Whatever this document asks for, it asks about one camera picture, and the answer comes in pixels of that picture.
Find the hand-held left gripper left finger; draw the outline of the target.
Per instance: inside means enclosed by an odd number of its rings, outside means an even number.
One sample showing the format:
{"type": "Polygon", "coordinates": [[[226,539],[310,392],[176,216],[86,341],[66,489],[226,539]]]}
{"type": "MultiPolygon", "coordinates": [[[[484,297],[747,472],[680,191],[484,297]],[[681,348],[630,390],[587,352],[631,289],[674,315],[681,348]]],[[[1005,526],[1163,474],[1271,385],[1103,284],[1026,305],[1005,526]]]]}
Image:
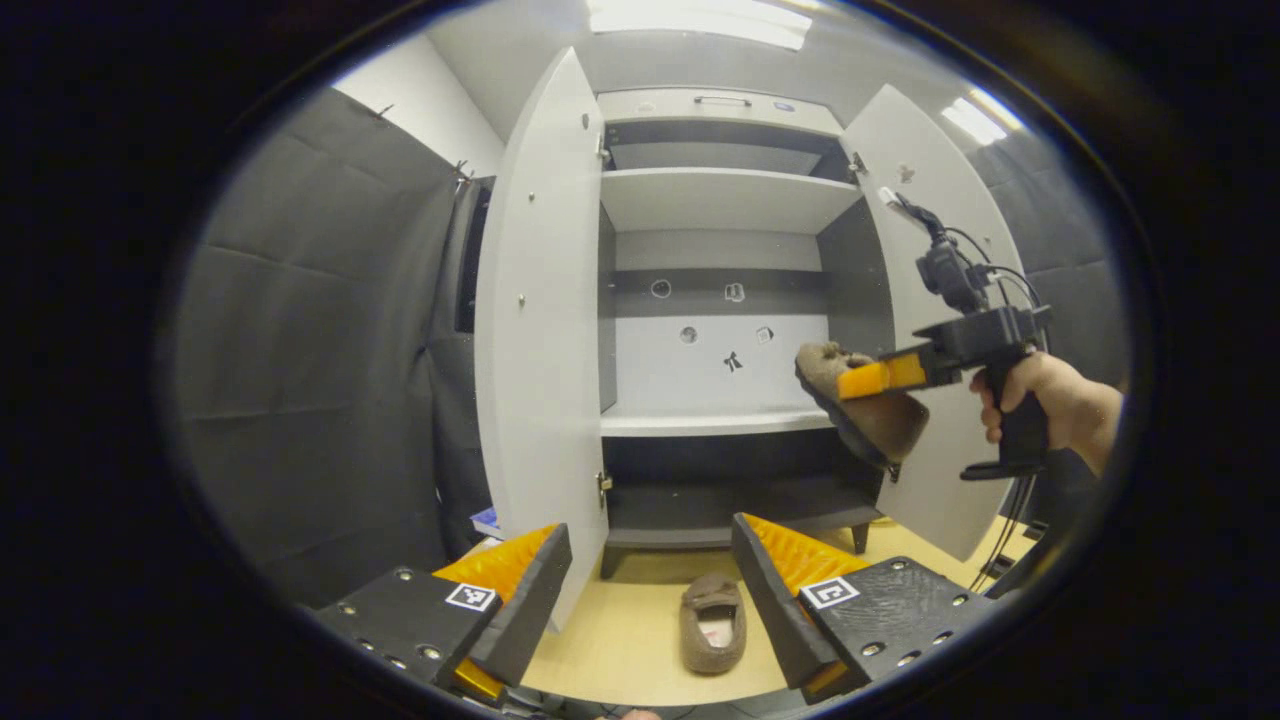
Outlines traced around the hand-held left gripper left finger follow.
{"type": "Polygon", "coordinates": [[[315,619],[417,685],[499,708],[521,684],[572,565],[570,527],[543,527],[436,570],[394,568],[315,619]]]}

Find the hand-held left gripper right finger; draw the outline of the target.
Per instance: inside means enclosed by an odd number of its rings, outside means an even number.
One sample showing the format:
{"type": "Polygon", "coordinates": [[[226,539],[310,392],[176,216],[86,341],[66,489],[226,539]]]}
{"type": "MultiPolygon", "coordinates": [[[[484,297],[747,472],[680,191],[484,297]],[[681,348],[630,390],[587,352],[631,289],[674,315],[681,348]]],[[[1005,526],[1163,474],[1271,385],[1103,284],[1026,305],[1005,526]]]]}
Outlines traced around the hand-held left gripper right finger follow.
{"type": "Polygon", "coordinates": [[[996,606],[914,559],[868,564],[746,512],[733,515],[731,551],[783,678],[808,705],[899,675],[996,606]]]}

